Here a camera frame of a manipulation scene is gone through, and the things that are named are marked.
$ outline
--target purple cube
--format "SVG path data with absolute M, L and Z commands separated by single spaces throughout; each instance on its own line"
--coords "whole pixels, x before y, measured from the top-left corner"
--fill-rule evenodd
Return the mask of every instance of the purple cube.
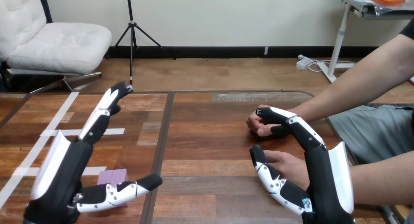
M 105 170 L 99 173 L 97 185 L 109 183 L 116 187 L 117 184 L 123 183 L 126 180 L 128 180 L 126 169 Z

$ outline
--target power strip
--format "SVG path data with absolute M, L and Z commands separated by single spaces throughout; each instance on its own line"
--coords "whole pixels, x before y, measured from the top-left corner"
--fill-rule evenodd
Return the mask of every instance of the power strip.
M 298 69 L 306 69 L 309 65 L 312 64 L 312 59 L 303 57 L 300 61 L 296 63 L 296 68 Z

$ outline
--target baseboard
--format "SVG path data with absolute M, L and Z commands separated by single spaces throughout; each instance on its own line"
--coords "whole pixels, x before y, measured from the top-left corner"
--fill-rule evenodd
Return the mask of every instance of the baseboard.
M 340 57 L 365 57 L 377 47 L 342 47 Z M 333 46 L 304 47 L 162 47 L 139 46 L 135 58 L 168 59 L 172 58 L 297 58 L 299 54 L 307 57 L 331 57 Z M 111 58 L 129 58 L 129 46 L 109 48 Z

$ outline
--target black and white robotic hand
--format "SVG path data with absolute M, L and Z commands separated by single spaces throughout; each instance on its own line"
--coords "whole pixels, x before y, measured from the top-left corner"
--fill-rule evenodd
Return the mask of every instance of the black and white robotic hand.
M 254 168 L 266 190 L 284 207 L 302 215 L 304 224 L 353 224 L 353 191 L 346 145 L 327 150 L 322 138 L 301 118 L 289 111 L 264 107 L 256 110 L 264 124 L 281 124 L 305 151 L 310 185 L 306 191 L 281 178 L 268 164 L 259 145 L 250 148 Z
M 124 82 L 108 89 L 74 142 L 58 131 L 33 184 L 32 200 L 24 211 L 23 223 L 74 223 L 80 213 L 121 206 L 162 184 L 158 174 L 116 186 L 107 183 L 82 187 L 81 184 L 93 145 L 106 131 L 110 116 L 120 111 L 118 101 L 132 91 L 132 86 Z

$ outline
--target human arm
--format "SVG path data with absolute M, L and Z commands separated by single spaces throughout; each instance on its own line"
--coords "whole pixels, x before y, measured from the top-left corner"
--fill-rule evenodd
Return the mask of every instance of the human arm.
M 291 109 L 306 121 L 375 100 L 414 76 L 414 40 L 398 35 L 358 62 L 313 99 Z
M 264 151 L 267 160 L 283 178 L 306 190 L 309 177 L 306 164 L 293 155 Z M 380 162 L 351 167 L 353 196 L 356 204 L 414 203 L 414 151 Z

